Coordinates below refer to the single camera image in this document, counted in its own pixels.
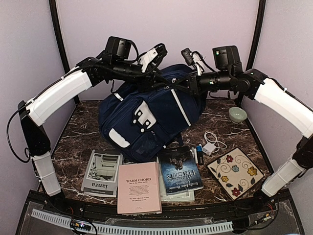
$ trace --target flower pattern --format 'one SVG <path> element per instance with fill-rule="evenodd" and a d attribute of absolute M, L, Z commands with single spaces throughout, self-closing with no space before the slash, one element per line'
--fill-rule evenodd
<path fill-rule="evenodd" d="M 227 176 L 222 176 L 221 179 L 225 183 L 227 183 L 227 181 L 229 180 Z"/>
<path fill-rule="evenodd" d="M 240 190 L 237 188 L 234 188 L 231 192 L 233 193 L 235 197 L 238 197 L 240 195 Z"/>
<path fill-rule="evenodd" d="M 248 169 L 248 174 L 249 175 L 251 175 L 251 176 L 254 176 L 254 175 L 257 175 L 258 173 L 257 173 L 257 169 L 255 169 L 254 167 L 250 167 L 249 169 Z"/>
<path fill-rule="evenodd" d="M 234 172 L 238 172 L 239 171 L 239 167 L 237 167 L 237 165 L 233 165 L 233 167 L 231 168 Z"/>
<path fill-rule="evenodd" d="M 228 163 L 232 163 L 234 160 L 230 155 L 227 155 L 226 159 Z"/>

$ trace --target ceramic tile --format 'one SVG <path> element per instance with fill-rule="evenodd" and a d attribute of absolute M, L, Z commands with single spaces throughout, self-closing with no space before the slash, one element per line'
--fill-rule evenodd
<path fill-rule="evenodd" d="M 242 196 L 264 177 L 239 148 L 226 153 L 207 167 L 233 200 Z"/>

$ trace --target white charger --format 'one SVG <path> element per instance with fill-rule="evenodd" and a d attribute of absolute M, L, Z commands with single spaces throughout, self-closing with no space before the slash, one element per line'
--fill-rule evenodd
<path fill-rule="evenodd" d="M 216 146 L 208 142 L 205 146 L 203 146 L 202 152 L 211 156 L 211 154 L 214 152 L 215 149 L 216 149 Z"/>
<path fill-rule="evenodd" d="M 206 135 L 211 134 L 214 137 L 214 140 L 210 140 Z M 207 142 L 207 144 L 202 148 L 202 152 L 211 156 L 212 153 L 218 152 L 220 149 L 227 149 L 227 145 L 219 140 L 217 140 L 217 136 L 209 131 L 206 131 L 204 133 L 204 139 Z"/>

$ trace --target small bowl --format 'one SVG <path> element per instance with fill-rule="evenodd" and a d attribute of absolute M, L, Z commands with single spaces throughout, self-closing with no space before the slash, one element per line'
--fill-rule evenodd
<path fill-rule="evenodd" d="M 238 108 L 238 107 L 232 107 L 228 111 L 229 117 L 234 123 L 241 123 L 248 117 L 245 110 Z"/>

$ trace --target gray wall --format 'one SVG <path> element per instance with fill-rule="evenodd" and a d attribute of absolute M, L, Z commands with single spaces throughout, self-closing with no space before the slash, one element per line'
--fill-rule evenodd
<path fill-rule="evenodd" d="M 31 163 L 19 162 L 10 152 L 6 124 L 21 100 L 37 95 L 63 75 L 47 0 L 1 1 L 0 7 L 0 233 L 15 233 L 29 189 L 36 189 Z M 71 101 L 45 124 L 55 145 L 74 107 Z M 26 147 L 18 118 L 10 127 L 17 153 Z"/>
<path fill-rule="evenodd" d="M 276 78 L 306 104 L 313 106 L 313 1 L 268 1 L 254 67 Z M 244 108 L 275 168 L 295 151 L 300 133 L 274 111 L 244 100 Z M 306 234 L 313 234 L 313 171 L 291 186 Z"/>
<path fill-rule="evenodd" d="M 67 0 L 57 1 L 69 63 L 73 67 L 101 52 L 109 36 L 133 40 L 139 53 L 165 43 L 168 54 L 160 68 L 184 63 L 180 54 L 198 50 L 214 67 L 212 48 L 237 45 L 243 66 L 249 56 L 258 9 L 254 0 Z M 105 82 L 80 94 L 103 99 Z"/>

